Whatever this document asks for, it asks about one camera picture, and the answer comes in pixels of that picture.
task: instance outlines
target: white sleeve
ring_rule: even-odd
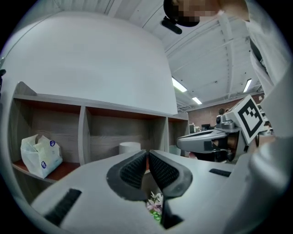
[[[263,68],[261,63],[257,60],[253,51],[251,51],[251,53],[250,53],[250,60],[252,63],[252,67],[254,68],[255,73],[256,73],[256,75],[262,85],[264,93],[266,95],[268,95],[274,88],[274,84],[273,84],[271,78],[266,73],[266,70]]]
[[[250,38],[259,49],[266,70],[274,85],[284,76],[292,63],[290,48],[270,16],[254,0],[246,0]]]

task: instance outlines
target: blue label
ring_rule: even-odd
[[[56,144],[55,141],[50,141],[50,145],[53,147]]]
[[[45,169],[46,168],[46,163],[44,162],[44,161],[42,161],[42,163],[41,163],[41,165],[42,165],[42,167]]]

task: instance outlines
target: metal machine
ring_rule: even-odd
[[[235,156],[247,153],[264,120],[253,98],[248,95],[227,113],[217,116],[216,123],[215,129],[178,138],[177,147],[195,153],[201,160],[232,161]],[[229,139],[235,141],[234,147],[229,145]]]

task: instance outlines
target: small white object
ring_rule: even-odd
[[[141,144],[138,142],[123,142],[119,144],[119,154],[125,154],[141,150]]]
[[[35,176],[45,178],[61,163],[59,145],[42,136],[36,144],[37,135],[22,139],[22,160],[28,171]]]

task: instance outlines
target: white wall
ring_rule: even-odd
[[[11,37],[1,55],[33,25]],[[171,72],[159,39],[128,22],[60,12],[37,24],[8,54],[3,88],[24,81],[37,93],[176,114]]]

